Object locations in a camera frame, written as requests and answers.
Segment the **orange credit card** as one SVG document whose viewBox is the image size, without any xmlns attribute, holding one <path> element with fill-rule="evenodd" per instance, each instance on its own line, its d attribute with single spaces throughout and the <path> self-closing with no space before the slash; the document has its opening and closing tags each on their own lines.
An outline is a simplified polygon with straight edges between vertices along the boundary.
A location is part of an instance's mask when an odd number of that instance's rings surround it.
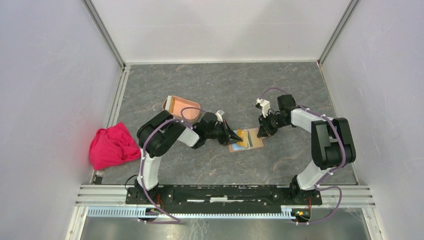
<svg viewBox="0 0 424 240">
<path fill-rule="evenodd" d="M 237 144 L 247 149 L 249 147 L 249 132 L 247 130 L 238 129 L 236 134 L 241 138 L 241 141 L 238 141 Z"/>
<path fill-rule="evenodd" d="M 258 132 L 259 132 L 258 128 L 252 128 L 248 131 L 250 147 L 252 149 L 262 148 L 264 146 L 263 140 L 258 137 Z"/>
</svg>

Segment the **tan leather card holder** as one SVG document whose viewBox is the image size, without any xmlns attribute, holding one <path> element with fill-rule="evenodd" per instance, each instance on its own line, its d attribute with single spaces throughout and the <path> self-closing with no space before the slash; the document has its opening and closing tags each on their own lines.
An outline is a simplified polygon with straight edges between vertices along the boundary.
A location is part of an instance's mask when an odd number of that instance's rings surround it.
<svg viewBox="0 0 424 240">
<path fill-rule="evenodd" d="M 264 147 L 263 139 L 257 136 L 259 133 L 259 129 L 257 127 L 234 130 L 234 133 L 238 137 L 241 137 L 242 141 L 230 144 L 228 147 L 230 153 Z"/>
</svg>

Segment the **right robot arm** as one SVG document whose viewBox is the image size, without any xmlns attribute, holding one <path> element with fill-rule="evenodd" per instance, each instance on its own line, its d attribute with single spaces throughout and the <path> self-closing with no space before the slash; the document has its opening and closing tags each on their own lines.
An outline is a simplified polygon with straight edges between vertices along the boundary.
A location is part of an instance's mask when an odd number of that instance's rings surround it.
<svg viewBox="0 0 424 240">
<path fill-rule="evenodd" d="M 268 100 L 256 99 L 255 106 L 261 110 L 257 137 L 271 137 L 287 126 L 310 133 L 312 160 L 293 178 L 288 191 L 293 203 L 302 204 L 309 198 L 309 191 L 318 190 L 324 179 L 356 160 L 356 149 L 346 118 L 314 112 L 297 104 L 290 94 L 279 96 L 277 103 L 278 110 L 274 111 Z"/>
</svg>

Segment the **blue credit card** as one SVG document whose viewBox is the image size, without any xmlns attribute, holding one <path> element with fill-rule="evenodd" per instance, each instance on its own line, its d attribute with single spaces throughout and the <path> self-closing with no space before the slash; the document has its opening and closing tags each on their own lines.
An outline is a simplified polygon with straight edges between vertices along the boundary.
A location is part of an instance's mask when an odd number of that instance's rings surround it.
<svg viewBox="0 0 424 240">
<path fill-rule="evenodd" d="M 243 149 L 242 146 L 239 146 L 237 143 L 233 143 L 230 145 L 230 150 L 233 152 L 241 151 Z"/>
</svg>

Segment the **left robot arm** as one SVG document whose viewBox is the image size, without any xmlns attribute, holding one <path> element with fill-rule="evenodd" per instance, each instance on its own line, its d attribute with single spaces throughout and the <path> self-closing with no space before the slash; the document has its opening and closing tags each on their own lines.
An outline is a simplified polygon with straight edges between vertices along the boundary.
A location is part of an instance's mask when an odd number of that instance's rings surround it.
<svg viewBox="0 0 424 240">
<path fill-rule="evenodd" d="M 162 156 L 175 142 L 181 142 L 192 149 L 202 147 L 207 140 L 217 140 L 226 146 L 242 142 L 222 119 L 220 111 L 206 112 L 199 122 L 194 124 L 178 119 L 167 110 L 163 110 L 137 131 L 138 145 L 141 147 L 141 163 L 136 185 L 138 197 L 145 204 L 153 203 L 157 198 L 158 174 Z"/>
</svg>

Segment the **pink oval tray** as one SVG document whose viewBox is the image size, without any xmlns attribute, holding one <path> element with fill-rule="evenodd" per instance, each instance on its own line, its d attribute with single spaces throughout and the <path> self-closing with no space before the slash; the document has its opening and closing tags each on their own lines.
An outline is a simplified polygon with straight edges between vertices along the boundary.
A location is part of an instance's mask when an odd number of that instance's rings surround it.
<svg viewBox="0 0 424 240">
<path fill-rule="evenodd" d="M 187 100 L 185 98 L 168 95 L 165 101 L 162 104 L 162 109 L 168 111 L 177 119 L 184 119 L 181 115 L 181 111 L 184 110 L 183 116 L 189 123 L 194 123 L 200 116 L 201 111 L 199 110 L 201 106 L 194 101 Z"/>
</svg>

